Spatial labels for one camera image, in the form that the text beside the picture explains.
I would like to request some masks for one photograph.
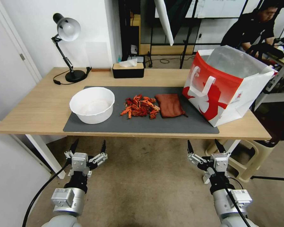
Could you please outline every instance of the black shirt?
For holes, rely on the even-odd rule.
[[[257,12],[242,14],[223,37],[221,46],[239,48],[241,43],[253,44],[259,36],[262,39],[274,37],[274,25],[274,20],[260,23]]]

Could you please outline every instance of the shopping bag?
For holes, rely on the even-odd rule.
[[[229,46],[199,50],[182,93],[215,127],[242,118],[273,74],[266,64]]]

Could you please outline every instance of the brown cloth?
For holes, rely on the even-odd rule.
[[[156,95],[163,118],[177,117],[185,114],[179,101],[178,94],[159,94]]]

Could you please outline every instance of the black tissue box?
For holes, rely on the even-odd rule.
[[[114,78],[142,78],[144,77],[143,63],[137,63],[133,67],[121,67],[119,63],[113,65]]]

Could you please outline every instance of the bag handle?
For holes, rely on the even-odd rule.
[[[192,80],[193,80],[194,76],[195,76],[197,73],[199,73],[199,72],[200,72],[200,67],[199,67],[199,66],[195,66],[195,68],[193,69],[192,74],[191,74],[191,76],[190,76],[190,86],[189,86],[189,90],[190,90],[191,92],[193,92],[196,96],[198,96],[198,97],[203,97],[203,96],[205,96],[205,95],[208,94],[208,91],[209,91],[211,85],[216,81],[216,79],[215,79],[213,76],[209,76],[208,79],[207,79],[207,81],[206,81],[206,84],[205,84],[205,86],[204,86],[204,88],[203,88],[203,91],[201,92],[201,91],[199,91],[198,89],[196,89],[196,88],[192,85]]]

